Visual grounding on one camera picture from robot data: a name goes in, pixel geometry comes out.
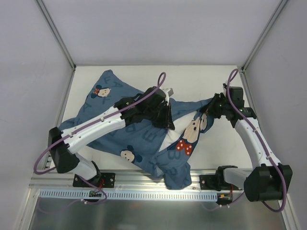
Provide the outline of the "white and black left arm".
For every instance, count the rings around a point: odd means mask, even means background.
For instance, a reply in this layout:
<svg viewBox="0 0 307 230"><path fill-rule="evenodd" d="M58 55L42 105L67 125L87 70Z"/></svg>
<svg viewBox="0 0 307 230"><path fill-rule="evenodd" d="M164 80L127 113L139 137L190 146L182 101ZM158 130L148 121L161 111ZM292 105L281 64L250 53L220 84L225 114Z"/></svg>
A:
<svg viewBox="0 0 307 230"><path fill-rule="evenodd" d="M170 96L171 88L151 87L145 93L125 97L102 114L72 128L49 131L48 148L58 173L74 173L90 187L100 183L97 165L78 154L94 140L142 120L157 128L174 129Z"/></svg>

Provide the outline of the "blue cartoon print pillowcase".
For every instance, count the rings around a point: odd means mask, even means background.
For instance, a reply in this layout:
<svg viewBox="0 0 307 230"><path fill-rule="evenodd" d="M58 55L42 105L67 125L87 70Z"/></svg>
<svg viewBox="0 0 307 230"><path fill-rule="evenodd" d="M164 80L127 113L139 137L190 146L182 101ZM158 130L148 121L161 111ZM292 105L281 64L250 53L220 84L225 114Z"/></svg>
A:
<svg viewBox="0 0 307 230"><path fill-rule="evenodd" d="M142 93L120 80L112 70L103 72L86 96L76 117L61 123L60 130L71 128L94 118L113 106L120 99ZM179 139L159 151L167 129L156 128L151 121L129 125L104 135L88 146L99 151L120 156L156 178L163 178L170 190L181 190L191 185L189 158L200 139L213 125L214 118L203 113L202 108L210 99L197 102L170 100L173 122L191 112L196 112Z"/></svg>

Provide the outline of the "white pillow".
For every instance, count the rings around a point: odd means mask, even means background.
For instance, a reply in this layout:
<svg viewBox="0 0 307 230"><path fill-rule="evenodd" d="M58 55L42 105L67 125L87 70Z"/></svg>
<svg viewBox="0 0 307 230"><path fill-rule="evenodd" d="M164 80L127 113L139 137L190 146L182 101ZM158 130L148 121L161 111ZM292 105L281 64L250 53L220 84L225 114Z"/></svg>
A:
<svg viewBox="0 0 307 230"><path fill-rule="evenodd" d="M166 149L167 147L169 147L171 144L173 144L179 139L179 137L182 135L186 127L193 120L195 114L196 112L191 112L174 121L175 129L174 130L169 129L167 131L166 136L160 146L159 151Z"/></svg>

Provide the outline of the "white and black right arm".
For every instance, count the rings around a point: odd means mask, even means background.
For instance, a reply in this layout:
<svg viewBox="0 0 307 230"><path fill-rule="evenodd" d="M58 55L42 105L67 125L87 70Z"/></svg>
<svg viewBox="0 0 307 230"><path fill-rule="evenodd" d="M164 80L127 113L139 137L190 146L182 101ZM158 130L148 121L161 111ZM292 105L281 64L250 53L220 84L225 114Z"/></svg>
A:
<svg viewBox="0 0 307 230"><path fill-rule="evenodd" d="M286 198L293 171L283 165L267 144L252 108L245 107L241 87L224 87L206 106L206 114L214 118L225 116L241 137L249 154L252 170L246 172L236 166L220 166L215 184L226 189L231 184L244 190L250 202L265 202Z"/></svg>

